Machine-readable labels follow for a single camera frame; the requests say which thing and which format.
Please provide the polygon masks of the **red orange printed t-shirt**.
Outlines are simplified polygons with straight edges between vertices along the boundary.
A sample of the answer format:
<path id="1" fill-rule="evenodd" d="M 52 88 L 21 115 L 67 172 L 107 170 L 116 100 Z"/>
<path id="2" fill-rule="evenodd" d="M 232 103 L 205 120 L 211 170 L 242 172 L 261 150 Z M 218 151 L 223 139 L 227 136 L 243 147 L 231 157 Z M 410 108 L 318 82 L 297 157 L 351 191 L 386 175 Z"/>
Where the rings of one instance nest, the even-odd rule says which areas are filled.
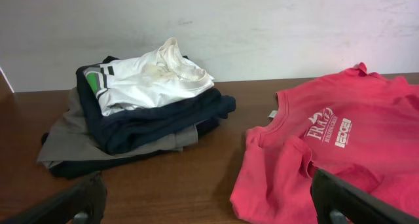
<path id="1" fill-rule="evenodd" d="M 277 93 L 249 129 L 230 201 L 251 223 L 315 223 L 310 186 L 323 169 L 418 215 L 418 86 L 359 64 Z"/>

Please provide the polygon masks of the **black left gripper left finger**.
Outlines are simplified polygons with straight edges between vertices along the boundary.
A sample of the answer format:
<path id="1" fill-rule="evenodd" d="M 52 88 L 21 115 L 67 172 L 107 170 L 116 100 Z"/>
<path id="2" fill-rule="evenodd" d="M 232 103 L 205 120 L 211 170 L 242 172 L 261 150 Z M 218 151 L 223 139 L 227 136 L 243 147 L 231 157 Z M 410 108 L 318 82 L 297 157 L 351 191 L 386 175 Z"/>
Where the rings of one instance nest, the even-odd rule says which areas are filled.
<path id="1" fill-rule="evenodd" d="M 107 187 L 101 172 L 94 172 L 71 187 L 5 219 L 1 224 L 101 223 Z"/>

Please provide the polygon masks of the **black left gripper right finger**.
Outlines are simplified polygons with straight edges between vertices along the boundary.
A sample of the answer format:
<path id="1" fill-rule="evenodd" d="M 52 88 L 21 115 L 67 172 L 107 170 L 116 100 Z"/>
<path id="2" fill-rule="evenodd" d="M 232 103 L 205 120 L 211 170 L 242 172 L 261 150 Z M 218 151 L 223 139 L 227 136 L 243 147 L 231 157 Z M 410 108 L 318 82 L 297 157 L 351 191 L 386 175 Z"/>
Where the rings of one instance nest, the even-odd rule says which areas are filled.
<path id="1" fill-rule="evenodd" d="M 317 170 L 310 194 L 321 224 L 418 224 L 418 218 L 386 204 L 339 177 Z"/>

